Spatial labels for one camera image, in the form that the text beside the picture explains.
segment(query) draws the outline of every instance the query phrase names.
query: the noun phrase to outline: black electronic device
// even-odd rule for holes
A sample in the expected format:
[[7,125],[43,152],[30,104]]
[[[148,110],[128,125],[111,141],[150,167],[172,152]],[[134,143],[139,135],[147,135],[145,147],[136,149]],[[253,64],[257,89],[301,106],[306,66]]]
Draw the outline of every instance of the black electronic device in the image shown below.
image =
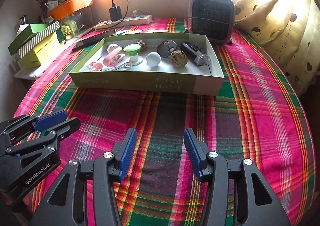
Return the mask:
[[112,22],[118,21],[122,18],[120,6],[115,6],[114,3],[112,4],[112,7],[109,8],[109,14]]
[[192,60],[198,66],[207,65],[210,57],[201,52],[201,49],[190,43],[185,42],[180,45],[180,50],[184,52],[188,59]]
[[190,0],[189,33],[206,35],[211,42],[226,44],[230,41],[234,20],[232,0]]
[[176,51],[178,48],[177,44],[172,41],[172,40],[166,40],[162,43],[160,43],[157,46],[157,53],[161,56],[161,57],[169,57],[169,55]]
[[115,34],[116,34],[116,30],[111,29],[111,30],[108,30],[108,31],[103,32],[101,34],[97,34],[95,36],[86,38],[80,42],[77,42],[76,45],[73,47],[72,51],[76,52],[80,49],[86,48],[87,46],[90,46],[90,45],[93,45],[93,44],[100,42],[105,37],[112,36]]

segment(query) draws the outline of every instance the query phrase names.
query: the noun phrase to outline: walnut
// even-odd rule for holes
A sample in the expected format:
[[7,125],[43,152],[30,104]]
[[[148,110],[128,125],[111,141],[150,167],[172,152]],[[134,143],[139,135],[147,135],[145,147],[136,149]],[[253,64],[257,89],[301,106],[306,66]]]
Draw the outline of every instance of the walnut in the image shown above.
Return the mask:
[[187,64],[188,59],[183,51],[174,51],[170,55],[170,61],[174,67],[181,68]]
[[142,51],[142,52],[147,49],[147,45],[146,45],[146,43],[145,43],[144,41],[139,40],[139,41],[136,41],[135,43],[141,45],[141,51]]

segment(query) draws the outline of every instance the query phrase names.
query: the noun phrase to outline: striped box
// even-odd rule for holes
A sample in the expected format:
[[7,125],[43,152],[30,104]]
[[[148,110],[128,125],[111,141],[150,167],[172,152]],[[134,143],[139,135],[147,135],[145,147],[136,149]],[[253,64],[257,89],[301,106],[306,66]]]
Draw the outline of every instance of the striped box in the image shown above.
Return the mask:
[[55,22],[54,24],[48,26],[46,29],[38,33],[34,38],[28,41],[24,46],[18,50],[18,54],[20,58],[25,56],[33,47],[35,47],[38,43],[40,43],[43,39],[54,33],[60,28],[59,22]]

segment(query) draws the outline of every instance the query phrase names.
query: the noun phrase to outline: white ball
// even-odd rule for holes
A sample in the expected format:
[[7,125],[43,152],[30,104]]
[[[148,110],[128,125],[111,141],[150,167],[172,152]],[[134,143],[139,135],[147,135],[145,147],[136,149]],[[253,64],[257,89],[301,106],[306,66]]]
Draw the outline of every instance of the white ball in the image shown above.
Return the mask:
[[161,62],[161,56],[156,52],[151,52],[147,55],[146,60],[149,66],[156,67]]

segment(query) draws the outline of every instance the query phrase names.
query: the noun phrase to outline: bed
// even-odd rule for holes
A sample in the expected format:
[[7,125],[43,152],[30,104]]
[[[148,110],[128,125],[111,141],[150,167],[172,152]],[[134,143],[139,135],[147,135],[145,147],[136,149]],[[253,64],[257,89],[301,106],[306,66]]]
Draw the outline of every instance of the bed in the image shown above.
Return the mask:
[[[155,18],[149,25],[117,32],[185,30],[183,21]],[[225,75],[217,97],[77,88],[68,73],[91,46],[64,51],[33,84],[15,113],[43,116],[64,109],[69,118],[76,116],[82,123],[79,131],[61,142],[61,165],[26,198],[30,209],[35,211],[70,159],[95,159],[134,127],[138,138],[129,175],[114,184],[123,225],[197,225],[207,184],[193,176],[183,145],[183,131],[191,127],[199,140],[225,158],[252,159],[292,225],[299,222],[315,188],[315,154],[305,113],[267,53],[237,30],[232,40],[232,45],[217,46]],[[28,140],[39,136],[35,133]],[[88,224],[94,225],[92,182],[87,198]],[[227,225],[232,224],[233,201],[230,193]]]

